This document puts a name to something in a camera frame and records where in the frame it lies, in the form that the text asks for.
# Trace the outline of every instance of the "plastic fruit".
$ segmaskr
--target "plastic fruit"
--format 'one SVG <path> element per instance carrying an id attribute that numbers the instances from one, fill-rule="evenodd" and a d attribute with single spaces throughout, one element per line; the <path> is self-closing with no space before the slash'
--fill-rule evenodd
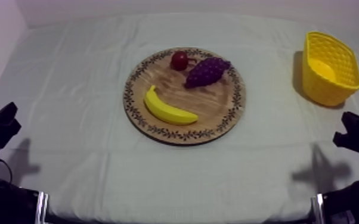
<path id="1" fill-rule="evenodd" d="M 229 69 L 231 63 L 221 58 L 211 57 L 198 63 L 195 68 L 189 71 L 186 88 L 207 86 L 220 80 L 224 71 Z"/>
<path id="2" fill-rule="evenodd" d="M 152 85 L 146 92 L 144 98 L 146 107 L 151 114 L 158 119 L 173 125 L 189 125 L 190 123 L 197 121 L 198 116 L 196 114 L 175 108 L 161 101 L 154 91 L 155 88 L 156 87 Z"/>
<path id="3" fill-rule="evenodd" d="M 188 58 L 184 51 L 176 51 L 171 57 L 171 67 L 176 71 L 184 71 L 187 69 L 189 61 L 196 61 L 196 59 Z"/>

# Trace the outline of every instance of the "yellow basket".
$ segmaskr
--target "yellow basket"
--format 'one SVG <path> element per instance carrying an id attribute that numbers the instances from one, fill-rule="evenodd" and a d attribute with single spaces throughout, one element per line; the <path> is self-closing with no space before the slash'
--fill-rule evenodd
<path id="1" fill-rule="evenodd" d="M 334 106 L 359 90 L 355 54 L 340 40 L 325 33 L 309 32 L 303 57 L 303 89 L 312 100 Z"/>

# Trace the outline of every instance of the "wooden plate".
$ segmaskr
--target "wooden plate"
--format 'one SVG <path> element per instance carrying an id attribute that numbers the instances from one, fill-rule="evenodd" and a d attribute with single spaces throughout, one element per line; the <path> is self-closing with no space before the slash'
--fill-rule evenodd
<path id="1" fill-rule="evenodd" d="M 218 82 L 185 89 L 183 84 L 193 67 L 189 66 L 186 71 L 170 68 L 171 56 L 179 50 L 198 62 L 220 57 L 198 48 L 172 48 L 149 56 L 134 68 L 126 81 L 123 95 L 125 112 L 135 127 L 157 141 L 174 145 L 212 141 L 238 122 L 245 106 L 245 86 L 237 70 L 231 66 Z M 151 85 L 156 85 L 156 92 L 163 102 L 197 114 L 198 121 L 177 126 L 155 118 L 143 101 Z"/>

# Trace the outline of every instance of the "white tablecloth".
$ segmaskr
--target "white tablecloth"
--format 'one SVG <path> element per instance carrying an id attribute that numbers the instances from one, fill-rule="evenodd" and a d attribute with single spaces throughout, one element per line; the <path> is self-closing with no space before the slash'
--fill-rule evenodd
<path id="1" fill-rule="evenodd" d="M 98 18 L 31 30 L 0 79 L 0 108 L 14 101 L 22 130 L 1 152 L 14 183 L 51 194 L 51 212 L 103 222 L 228 223 L 293 219 L 317 192 L 359 180 L 359 154 L 336 148 L 341 114 L 359 114 L 359 92 L 324 108 L 299 90 L 305 34 L 347 43 L 337 27 L 225 14 Z M 222 138 L 196 147 L 155 142 L 122 105 L 131 70 L 176 46 L 230 60 L 246 108 Z M 0 176 L 7 171 L 0 165 Z"/>

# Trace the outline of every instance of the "banana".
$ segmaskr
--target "banana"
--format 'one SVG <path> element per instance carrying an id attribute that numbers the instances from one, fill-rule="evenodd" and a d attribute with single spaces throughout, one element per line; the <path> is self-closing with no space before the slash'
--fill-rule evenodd
<path id="1" fill-rule="evenodd" d="M 189 125 L 190 123 L 197 121 L 198 116 L 196 114 L 172 107 L 161 101 L 154 91 L 155 88 L 156 86 L 152 85 L 146 92 L 144 98 L 146 107 L 151 114 L 158 119 L 173 125 Z"/>

